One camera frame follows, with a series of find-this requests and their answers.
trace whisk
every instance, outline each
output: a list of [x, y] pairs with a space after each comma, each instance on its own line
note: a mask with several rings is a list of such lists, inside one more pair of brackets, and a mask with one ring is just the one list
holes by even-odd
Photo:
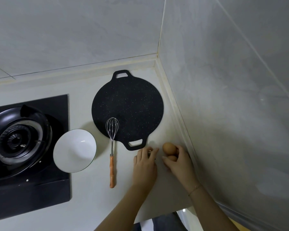
[[116, 118], [109, 118], [106, 122], [106, 131], [109, 135], [109, 138], [111, 139], [111, 154], [110, 154], [110, 188], [115, 187], [114, 183], [114, 177], [115, 174], [113, 172], [113, 140], [115, 139], [115, 136], [119, 129], [119, 122]]

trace brown egg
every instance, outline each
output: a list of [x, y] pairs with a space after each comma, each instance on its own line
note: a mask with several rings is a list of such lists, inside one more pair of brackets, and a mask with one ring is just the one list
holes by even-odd
[[163, 152], [165, 152], [166, 155], [175, 155], [177, 153], [177, 147], [172, 143], [164, 143]]
[[178, 158], [174, 155], [169, 155], [169, 156], [167, 156], [167, 158], [170, 159], [171, 161], [177, 161], [178, 160]]

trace hand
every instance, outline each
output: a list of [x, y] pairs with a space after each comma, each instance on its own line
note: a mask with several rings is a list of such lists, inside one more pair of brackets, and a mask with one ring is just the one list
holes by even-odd
[[162, 159], [164, 164], [170, 168], [171, 172], [177, 177], [179, 182], [181, 182], [187, 193], [190, 194], [200, 182], [197, 179], [193, 163], [188, 153], [182, 146], [175, 146], [179, 149], [178, 160], [176, 162], [171, 161], [165, 156], [163, 156]]
[[139, 187], [148, 195], [154, 186], [158, 176], [156, 163], [154, 162], [158, 148], [144, 147], [134, 157], [133, 186]]

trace forearm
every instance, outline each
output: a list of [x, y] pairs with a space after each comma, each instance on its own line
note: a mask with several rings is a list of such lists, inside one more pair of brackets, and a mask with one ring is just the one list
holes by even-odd
[[132, 230], [136, 215], [146, 197], [147, 193], [141, 188], [132, 186], [118, 205], [95, 230]]
[[236, 226], [224, 214], [203, 186], [190, 194], [197, 217], [204, 231], [237, 231]]

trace kitchen counter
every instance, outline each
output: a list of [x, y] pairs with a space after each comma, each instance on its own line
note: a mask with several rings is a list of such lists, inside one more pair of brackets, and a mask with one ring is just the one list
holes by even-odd
[[[186, 208], [190, 206], [190, 201], [177, 179], [167, 172], [161, 159], [164, 142], [184, 145], [173, 119], [175, 114], [169, 97], [160, 84], [162, 80], [154, 67], [131, 70], [131, 73], [152, 83], [164, 100], [164, 116], [158, 128], [149, 136], [147, 144], [160, 148], [156, 158], [158, 179], [136, 217], [135, 222], [139, 222]], [[111, 78], [112, 74], [67, 82], [48, 78], [45, 82], [42, 79], [31, 82], [30, 87], [16, 84], [13, 89], [8, 89], [2, 86], [0, 106], [69, 94], [70, 130], [81, 128], [92, 133], [97, 143], [97, 155], [89, 167], [71, 175], [72, 199], [69, 202], [0, 220], [0, 230], [92, 231], [121, 200], [131, 186], [133, 157], [137, 151], [128, 151], [122, 143], [115, 143], [116, 186], [110, 189], [110, 140], [97, 130], [91, 116], [96, 92]]]

